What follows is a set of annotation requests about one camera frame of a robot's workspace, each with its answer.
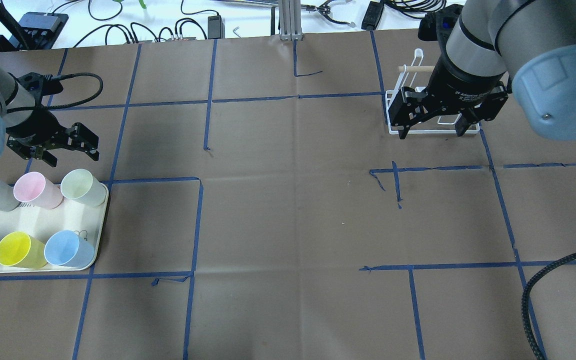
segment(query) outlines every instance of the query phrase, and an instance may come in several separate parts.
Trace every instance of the white tray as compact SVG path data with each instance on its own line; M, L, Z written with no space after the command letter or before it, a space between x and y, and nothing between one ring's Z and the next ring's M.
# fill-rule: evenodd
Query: white tray
M105 199L101 205L90 207L83 203L64 198L63 202L54 209L21 203L12 211L0 210L0 241L14 231L23 231L35 239L46 243L52 235L61 230L80 231L87 241L94 247L94 256L90 264L82 268L57 266L46 264L43 268L27 269L0 264L0 274L16 272L45 272L45 271L81 271L87 269L97 259L101 229L104 225L106 207L108 206L108 187L105 188Z

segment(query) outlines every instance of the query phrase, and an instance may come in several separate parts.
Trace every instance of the blue cup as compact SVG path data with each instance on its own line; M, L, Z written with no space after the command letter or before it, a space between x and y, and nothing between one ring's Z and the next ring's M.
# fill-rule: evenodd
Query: blue cup
M48 239L43 255L52 265L84 268L92 262L95 248L76 232L62 230Z

